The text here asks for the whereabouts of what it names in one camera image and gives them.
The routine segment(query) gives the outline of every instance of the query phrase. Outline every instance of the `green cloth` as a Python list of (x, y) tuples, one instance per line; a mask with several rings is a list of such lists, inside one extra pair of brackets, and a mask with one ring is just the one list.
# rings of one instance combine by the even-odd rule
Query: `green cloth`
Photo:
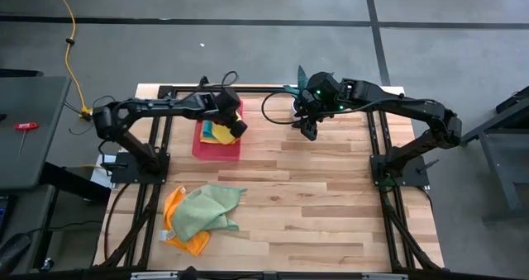
[(189, 193), (180, 202), (171, 220), (174, 233), (183, 242), (201, 230), (239, 230), (226, 213), (239, 204), (246, 189), (204, 185)]

